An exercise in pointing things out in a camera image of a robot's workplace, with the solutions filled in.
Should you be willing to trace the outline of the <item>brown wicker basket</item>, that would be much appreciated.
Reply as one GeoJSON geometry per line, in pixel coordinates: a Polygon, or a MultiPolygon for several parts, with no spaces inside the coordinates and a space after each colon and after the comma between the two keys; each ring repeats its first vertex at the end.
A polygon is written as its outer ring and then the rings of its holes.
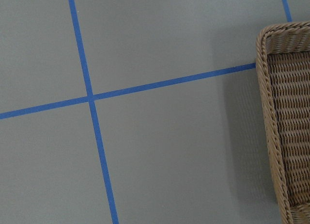
{"type": "Polygon", "coordinates": [[[267,26],[256,40],[269,165],[284,224],[310,221],[310,23],[267,26]]]}

